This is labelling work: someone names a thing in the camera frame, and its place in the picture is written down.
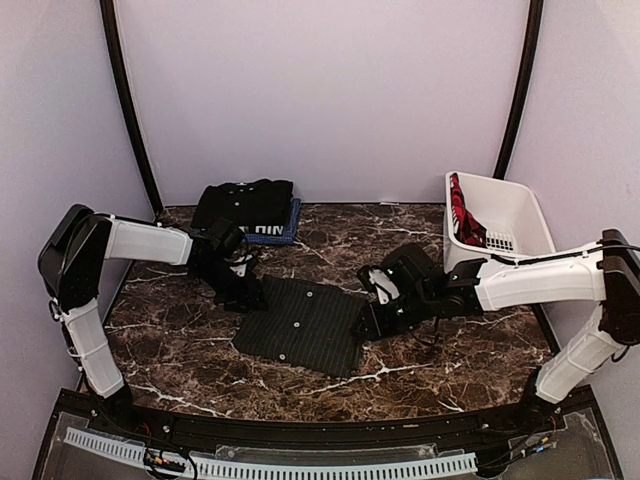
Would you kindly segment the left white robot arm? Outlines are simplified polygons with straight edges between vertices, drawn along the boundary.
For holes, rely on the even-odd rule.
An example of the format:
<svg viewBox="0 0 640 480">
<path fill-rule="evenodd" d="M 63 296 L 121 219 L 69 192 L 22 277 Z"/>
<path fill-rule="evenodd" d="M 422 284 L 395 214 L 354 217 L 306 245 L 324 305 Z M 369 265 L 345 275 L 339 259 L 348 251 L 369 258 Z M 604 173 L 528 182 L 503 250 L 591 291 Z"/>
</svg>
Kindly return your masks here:
<svg viewBox="0 0 640 480">
<path fill-rule="evenodd" d="M 120 436 L 134 435 L 141 427 L 141 415 L 122 399 L 131 392 L 115 363 L 99 314 L 104 262 L 123 259 L 185 266 L 213 289 L 215 302 L 225 310 L 264 310 L 267 303 L 260 280 L 249 266 L 238 273 L 231 261 L 243 239 L 243 232 L 226 219 L 203 232 L 188 233 L 74 204 L 41 250 L 37 267 L 50 296 L 50 314 L 61 323 L 89 389 L 108 400 L 101 417 Z"/>
</svg>

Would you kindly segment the black pinstriped long sleeve shirt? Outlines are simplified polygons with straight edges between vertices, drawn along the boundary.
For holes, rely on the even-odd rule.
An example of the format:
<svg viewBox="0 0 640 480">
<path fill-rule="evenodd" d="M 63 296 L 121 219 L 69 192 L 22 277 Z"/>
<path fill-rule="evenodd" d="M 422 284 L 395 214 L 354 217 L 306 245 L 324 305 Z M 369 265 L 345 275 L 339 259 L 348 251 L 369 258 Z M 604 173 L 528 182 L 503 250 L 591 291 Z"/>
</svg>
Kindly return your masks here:
<svg viewBox="0 0 640 480">
<path fill-rule="evenodd" d="M 266 275 L 268 309 L 244 318 L 237 351 L 345 378 L 359 368 L 361 342 L 351 333 L 366 301 L 336 286 Z"/>
</svg>

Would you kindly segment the black white lettered shirt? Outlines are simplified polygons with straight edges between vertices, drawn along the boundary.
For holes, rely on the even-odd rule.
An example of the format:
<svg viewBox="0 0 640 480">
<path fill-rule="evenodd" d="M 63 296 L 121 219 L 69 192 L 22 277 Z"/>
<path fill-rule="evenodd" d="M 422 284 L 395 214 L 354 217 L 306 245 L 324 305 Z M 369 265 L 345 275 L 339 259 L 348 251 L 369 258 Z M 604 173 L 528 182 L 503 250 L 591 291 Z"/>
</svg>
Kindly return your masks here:
<svg viewBox="0 0 640 480">
<path fill-rule="evenodd" d="M 247 235 L 264 237 L 292 237 L 297 231 L 297 222 L 288 222 L 286 225 L 247 225 L 240 226 Z"/>
</svg>

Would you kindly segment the blue checkered shirt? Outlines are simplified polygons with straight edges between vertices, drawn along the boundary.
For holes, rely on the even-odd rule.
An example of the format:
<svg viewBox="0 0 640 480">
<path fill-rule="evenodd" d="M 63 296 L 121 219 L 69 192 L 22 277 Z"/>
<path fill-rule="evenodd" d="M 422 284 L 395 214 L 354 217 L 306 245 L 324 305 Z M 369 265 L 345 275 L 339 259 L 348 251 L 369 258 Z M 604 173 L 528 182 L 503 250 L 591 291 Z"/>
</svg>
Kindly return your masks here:
<svg viewBox="0 0 640 480">
<path fill-rule="evenodd" d="M 301 200 L 293 198 L 288 218 L 284 225 L 242 226 L 241 230 L 250 244 L 268 246 L 292 245 L 297 235 L 300 211 Z"/>
</svg>

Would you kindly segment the black button shirt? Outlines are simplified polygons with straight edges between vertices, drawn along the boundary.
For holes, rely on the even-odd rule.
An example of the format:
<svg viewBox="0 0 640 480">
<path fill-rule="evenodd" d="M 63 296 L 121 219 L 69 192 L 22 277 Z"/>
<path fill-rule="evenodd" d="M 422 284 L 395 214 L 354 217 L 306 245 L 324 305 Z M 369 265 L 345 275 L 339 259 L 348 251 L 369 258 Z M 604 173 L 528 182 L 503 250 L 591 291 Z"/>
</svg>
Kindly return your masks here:
<svg viewBox="0 0 640 480">
<path fill-rule="evenodd" d="M 291 181 L 269 179 L 209 185 L 199 199 L 191 227 L 205 229 L 220 218 L 240 227 L 284 225 L 293 187 Z"/>
</svg>

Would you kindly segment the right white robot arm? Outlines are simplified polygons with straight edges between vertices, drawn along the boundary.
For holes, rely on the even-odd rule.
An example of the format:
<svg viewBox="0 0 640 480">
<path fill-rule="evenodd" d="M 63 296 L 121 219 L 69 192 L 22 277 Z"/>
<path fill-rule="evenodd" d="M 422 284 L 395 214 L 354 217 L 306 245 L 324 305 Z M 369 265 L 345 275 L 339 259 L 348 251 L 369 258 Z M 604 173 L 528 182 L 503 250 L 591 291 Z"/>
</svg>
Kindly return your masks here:
<svg viewBox="0 0 640 480">
<path fill-rule="evenodd" d="M 573 323 L 559 353 L 530 377 L 522 403 L 510 413 L 521 434 L 534 432 L 559 404 L 607 360 L 639 342 L 639 249 L 616 229 L 562 252 L 521 259 L 497 254 L 435 265 L 416 244 L 392 251 L 358 277 L 375 301 L 352 326 L 363 341 L 405 333 L 424 321 L 469 317 L 538 305 L 554 321 Z"/>
</svg>

